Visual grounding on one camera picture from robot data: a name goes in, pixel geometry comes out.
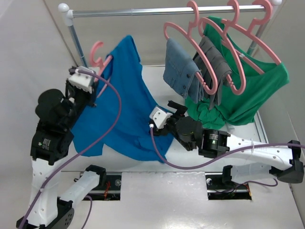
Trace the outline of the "grey shorts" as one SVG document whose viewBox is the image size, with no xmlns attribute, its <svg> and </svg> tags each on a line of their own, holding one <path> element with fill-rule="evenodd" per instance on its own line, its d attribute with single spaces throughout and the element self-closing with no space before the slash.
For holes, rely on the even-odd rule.
<svg viewBox="0 0 305 229">
<path fill-rule="evenodd" d="M 201 39 L 199 47 L 210 62 L 210 65 L 212 66 L 218 81 L 217 92 L 215 94 L 209 95 L 205 91 L 203 91 L 203 96 L 201 96 L 202 100 L 209 99 L 209 110 L 212 110 L 215 105 L 221 104 L 222 86 L 228 86 L 226 77 L 227 75 L 232 74 L 232 70 L 225 58 L 222 56 L 222 54 L 207 36 L 204 36 Z M 209 87 L 211 87 L 213 85 L 212 78 L 199 53 L 196 53 L 194 55 L 193 60 L 199 68 L 204 81 L 209 85 Z"/>
</svg>

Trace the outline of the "green t shirt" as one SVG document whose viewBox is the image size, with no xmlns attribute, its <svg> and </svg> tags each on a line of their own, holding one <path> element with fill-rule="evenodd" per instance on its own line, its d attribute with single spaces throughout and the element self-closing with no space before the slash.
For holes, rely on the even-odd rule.
<svg viewBox="0 0 305 229">
<path fill-rule="evenodd" d="M 211 25 L 206 25 L 204 36 L 207 36 L 219 50 L 232 70 L 230 75 L 235 86 L 241 81 L 234 58 L 224 45 L 221 35 Z M 220 129 L 225 124 L 246 125 L 254 122 L 258 109 L 277 90 L 289 83 L 289 74 L 283 63 L 267 63 L 259 61 L 245 53 L 236 44 L 233 45 L 241 53 L 241 63 L 245 74 L 246 87 L 241 95 L 235 95 L 229 86 L 222 86 L 220 105 L 209 110 L 209 99 L 193 103 L 190 97 L 185 99 L 188 115 L 202 122 L 203 127 Z"/>
</svg>

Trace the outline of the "blue denim shorts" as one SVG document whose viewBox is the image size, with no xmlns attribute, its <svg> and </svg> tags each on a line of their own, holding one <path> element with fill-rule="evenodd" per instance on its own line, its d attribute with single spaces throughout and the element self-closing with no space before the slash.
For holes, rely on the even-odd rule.
<svg viewBox="0 0 305 229">
<path fill-rule="evenodd" d="M 190 97 L 193 103 L 203 99 L 203 86 L 196 77 L 200 70 L 173 38 L 166 43 L 165 70 L 163 80 L 182 98 Z"/>
</svg>

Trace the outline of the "metal clothes rack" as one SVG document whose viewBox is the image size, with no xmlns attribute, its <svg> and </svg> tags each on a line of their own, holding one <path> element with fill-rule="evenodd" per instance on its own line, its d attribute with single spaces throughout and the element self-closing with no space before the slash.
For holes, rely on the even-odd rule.
<svg viewBox="0 0 305 229">
<path fill-rule="evenodd" d="M 272 6 L 273 10 L 268 18 L 268 21 L 275 15 L 278 7 L 282 4 L 281 0 L 269 0 L 267 4 L 256 2 L 251 5 L 240 5 L 240 12 L 267 12 L 268 6 Z M 68 27 L 71 38 L 73 40 L 75 49 L 80 58 L 81 64 L 88 67 L 88 62 L 82 50 L 78 35 L 76 33 L 73 20 L 75 18 L 86 17 L 120 17 L 120 16 L 146 16 L 146 15 L 179 15 L 191 14 L 195 10 L 191 7 L 169 7 L 169 8 L 147 8 L 147 9 L 130 9 L 130 10 L 87 10 L 75 11 L 72 10 L 68 4 L 60 3 L 58 5 L 58 12 L 61 14 L 64 24 Z"/>
</svg>

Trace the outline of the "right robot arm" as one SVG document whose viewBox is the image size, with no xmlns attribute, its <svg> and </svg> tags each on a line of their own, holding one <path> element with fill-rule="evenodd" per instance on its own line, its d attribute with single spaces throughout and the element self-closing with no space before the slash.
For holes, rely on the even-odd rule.
<svg viewBox="0 0 305 229">
<path fill-rule="evenodd" d="M 175 113 L 159 106 L 150 113 L 151 138 L 172 134 L 185 150 L 197 150 L 199 155 L 209 158 L 201 167 L 224 157 L 246 161 L 244 165 L 223 167 L 220 182 L 224 187 L 231 188 L 236 183 L 265 178 L 276 178 L 289 184 L 303 182 L 305 166 L 300 158 L 304 146 L 300 142 L 291 140 L 288 143 L 267 144 L 240 138 L 226 131 L 206 129 L 199 121 L 185 116 L 185 106 L 174 101 L 169 101 L 168 106 L 174 108 Z"/>
</svg>

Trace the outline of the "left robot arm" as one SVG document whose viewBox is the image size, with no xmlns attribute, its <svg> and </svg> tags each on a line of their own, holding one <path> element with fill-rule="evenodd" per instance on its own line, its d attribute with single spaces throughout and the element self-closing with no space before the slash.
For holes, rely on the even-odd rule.
<svg viewBox="0 0 305 229">
<path fill-rule="evenodd" d="M 98 83 L 82 89 L 66 81 L 65 92 L 49 89 L 38 98 L 39 122 L 31 142 L 32 183 L 29 209 L 18 229 L 66 229 L 75 207 L 95 189 L 106 185 L 106 170 L 90 165 L 62 195 L 58 184 L 74 135 L 72 128 L 87 106 L 93 106 Z"/>
</svg>

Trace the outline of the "blue t shirt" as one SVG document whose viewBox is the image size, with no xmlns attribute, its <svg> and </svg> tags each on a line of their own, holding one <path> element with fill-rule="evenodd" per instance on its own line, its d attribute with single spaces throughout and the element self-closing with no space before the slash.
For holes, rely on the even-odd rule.
<svg viewBox="0 0 305 229">
<path fill-rule="evenodd" d="M 157 105 L 142 79 L 142 65 L 132 36 L 127 35 L 111 51 L 112 61 L 103 71 L 103 77 L 118 91 L 107 87 L 96 107 L 87 106 L 72 129 L 76 152 L 80 153 L 102 137 L 118 118 L 114 128 L 87 150 L 84 156 L 99 156 L 104 145 L 139 161 L 158 161 L 154 145 L 164 156 L 172 135 L 151 139 L 149 115 Z"/>
</svg>

